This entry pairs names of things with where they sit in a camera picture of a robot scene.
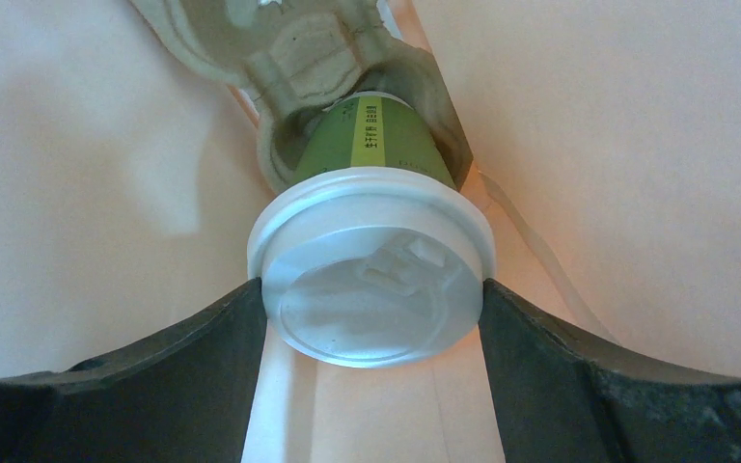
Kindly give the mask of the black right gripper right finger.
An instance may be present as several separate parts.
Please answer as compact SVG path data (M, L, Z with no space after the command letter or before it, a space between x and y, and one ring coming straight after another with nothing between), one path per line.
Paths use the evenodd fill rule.
M509 462L741 462L741 378L660 361L483 285L481 347Z

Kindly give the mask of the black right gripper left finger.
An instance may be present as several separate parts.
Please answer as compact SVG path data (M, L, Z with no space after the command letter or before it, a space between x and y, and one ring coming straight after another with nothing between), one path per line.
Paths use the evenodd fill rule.
M0 378L0 462L237 462L265 335L255 279L67 370Z

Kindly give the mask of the white plastic cup lid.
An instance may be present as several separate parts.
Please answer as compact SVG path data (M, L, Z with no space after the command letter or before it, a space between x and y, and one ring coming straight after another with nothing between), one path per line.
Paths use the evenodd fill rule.
M435 356L480 319L497 269L493 232L468 199L393 168L304 180L261 213L247 273L270 324L332 365L387 368Z

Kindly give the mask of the orange paper bag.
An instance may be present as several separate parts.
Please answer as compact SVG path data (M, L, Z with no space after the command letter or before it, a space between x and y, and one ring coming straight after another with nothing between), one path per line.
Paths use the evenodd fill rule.
M0 378L261 283L248 239L288 189L261 173L256 107L135 2L0 1ZM455 191L494 236L487 280L741 378L741 1L373 2L440 68L473 154ZM266 316L237 462L509 462L479 321L417 364L342 368Z

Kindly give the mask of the green paper coffee cup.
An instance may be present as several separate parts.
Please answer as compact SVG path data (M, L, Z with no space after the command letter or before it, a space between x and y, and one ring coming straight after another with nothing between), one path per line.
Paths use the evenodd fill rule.
M458 188L427 124L386 93L361 92L325 110L291 182L353 167L402 169Z

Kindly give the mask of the brown cardboard cup carrier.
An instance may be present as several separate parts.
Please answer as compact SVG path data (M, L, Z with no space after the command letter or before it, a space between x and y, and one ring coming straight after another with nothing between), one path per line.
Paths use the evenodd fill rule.
M397 96L423 118L453 182L473 154L433 55L394 38L373 1L137 0L162 44L202 77L234 86L259 116L269 188L291 186L320 110L362 91Z

